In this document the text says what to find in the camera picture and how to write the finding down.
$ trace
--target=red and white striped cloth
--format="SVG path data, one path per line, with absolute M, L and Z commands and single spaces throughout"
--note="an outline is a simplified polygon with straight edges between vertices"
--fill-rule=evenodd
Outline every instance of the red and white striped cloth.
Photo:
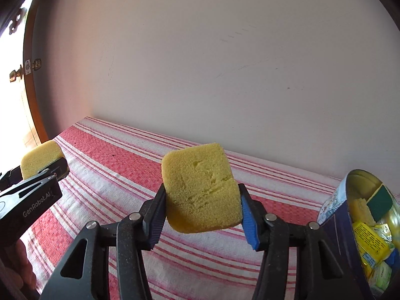
M 196 144 L 90 117 L 55 141 L 71 170 L 59 182 L 63 197 L 23 236 L 40 291 L 88 221 L 116 222 L 139 210 L 163 182 L 163 156 Z M 319 208 L 340 183 L 235 152 L 226 154 L 233 176 L 247 186 L 252 198 L 287 222 L 316 220 Z M 241 225 L 181 234 L 167 221 L 154 250 L 143 252 L 154 299 L 251 299 L 262 256 L 247 244 Z M 116 264 L 115 249 L 111 248 L 111 299 L 119 298 Z M 286 299 L 293 299 L 295 280 L 296 252 L 291 249 Z

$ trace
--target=yellow packet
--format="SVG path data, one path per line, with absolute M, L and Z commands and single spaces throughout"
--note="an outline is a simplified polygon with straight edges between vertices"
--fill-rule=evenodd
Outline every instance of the yellow packet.
M 387 242 L 392 242 L 392 233 L 387 223 L 376 224 L 374 227 L 372 227 L 372 230 L 374 230 L 378 236 L 382 237 Z
M 388 244 L 365 223 L 353 223 L 355 241 L 358 245 L 362 266 L 367 278 L 374 267 L 391 254 Z

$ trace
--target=yellow sponge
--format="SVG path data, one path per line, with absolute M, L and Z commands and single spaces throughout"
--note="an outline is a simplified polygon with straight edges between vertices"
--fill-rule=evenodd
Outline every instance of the yellow sponge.
M 369 227 L 376 225 L 371 211 L 367 205 L 367 201 L 364 198 L 357 198 L 349 201 L 348 206 L 353 222 L 361 221 Z
M 167 219 L 178 232 L 233 227 L 242 221 L 239 187 L 218 143 L 171 151 L 161 162 Z
M 23 179 L 35 176 L 52 162 L 65 158 L 59 145 L 53 141 L 44 142 L 29 151 L 21 160 L 21 173 Z

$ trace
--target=human hand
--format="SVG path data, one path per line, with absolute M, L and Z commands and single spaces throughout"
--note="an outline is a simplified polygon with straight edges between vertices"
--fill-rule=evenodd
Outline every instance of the human hand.
M 22 240 L 19 239 L 15 245 L 7 247 L 5 252 L 14 267 L 14 269 L 6 267 L 6 270 L 18 289 L 21 289 L 24 283 L 32 290 L 36 289 L 36 275 L 28 260 L 27 249 Z

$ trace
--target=tin can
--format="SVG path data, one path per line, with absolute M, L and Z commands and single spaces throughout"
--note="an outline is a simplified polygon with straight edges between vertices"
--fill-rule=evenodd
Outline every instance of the tin can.
M 367 200 L 382 184 L 376 176 L 368 171 L 361 169 L 350 171 L 341 181 L 334 194 L 323 204 L 317 219 L 317 222 L 337 247 L 337 253 L 344 257 L 349 264 L 365 300 L 375 300 L 375 297 L 361 266 L 348 201 L 357 198 Z M 383 216 L 381 222 L 388 224 L 392 243 L 400 250 L 400 207 L 395 196 L 387 187 L 386 189 L 392 198 L 393 206 Z

